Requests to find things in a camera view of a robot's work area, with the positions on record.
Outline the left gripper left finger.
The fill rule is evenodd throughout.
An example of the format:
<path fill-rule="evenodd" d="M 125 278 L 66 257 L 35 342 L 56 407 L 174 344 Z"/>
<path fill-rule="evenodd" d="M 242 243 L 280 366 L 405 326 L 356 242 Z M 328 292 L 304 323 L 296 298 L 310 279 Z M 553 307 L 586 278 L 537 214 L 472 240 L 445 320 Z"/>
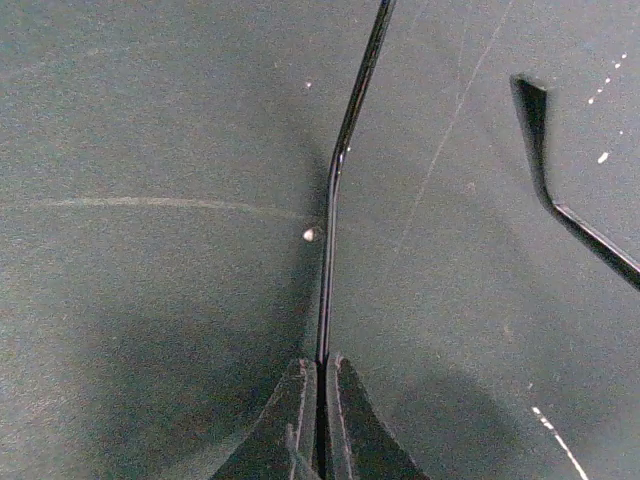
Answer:
<path fill-rule="evenodd" d="M 213 474 L 215 479 L 316 479 L 315 363 L 289 363 L 244 441 Z"/>

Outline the black sunglasses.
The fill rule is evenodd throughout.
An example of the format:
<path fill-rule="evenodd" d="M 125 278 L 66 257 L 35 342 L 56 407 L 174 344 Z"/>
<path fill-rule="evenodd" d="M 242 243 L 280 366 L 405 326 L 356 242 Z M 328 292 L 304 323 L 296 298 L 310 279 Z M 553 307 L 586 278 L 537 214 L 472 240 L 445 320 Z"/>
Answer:
<path fill-rule="evenodd" d="M 350 149 L 366 93 L 379 61 L 383 44 L 391 23 L 395 2 L 381 1 L 364 50 L 361 64 L 348 100 L 347 108 L 331 156 L 323 241 L 323 263 L 317 321 L 315 363 L 318 373 L 316 444 L 318 477 L 329 477 L 330 452 L 327 419 L 327 369 L 330 357 L 330 326 L 332 310 L 333 280 L 336 253 L 336 230 L 341 174 Z M 523 133 L 526 158 L 536 196 L 548 213 L 554 217 L 574 238 L 591 250 L 611 270 L 632 288 L 639 286 L 639 263 L 605 235 L 598 232 L 573 210 L 555 200 L 549 190 L 547 178 L 547 128 L 549 118 L 549 90 L 535 78 L 525 74 L 514 74 L 509 79 L 516 113 Z"/>

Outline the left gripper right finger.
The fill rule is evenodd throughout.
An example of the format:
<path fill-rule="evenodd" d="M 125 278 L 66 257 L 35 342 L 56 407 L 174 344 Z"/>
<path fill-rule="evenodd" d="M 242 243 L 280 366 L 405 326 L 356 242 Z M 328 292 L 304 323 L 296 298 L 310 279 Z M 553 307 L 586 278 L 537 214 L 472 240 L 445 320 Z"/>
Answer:
<path fill-rule="evenodd" d="M 330 357 L 327 419 L 331 479 L 419 480 L 427 475 L 379 420 L 351 362 Z"/>

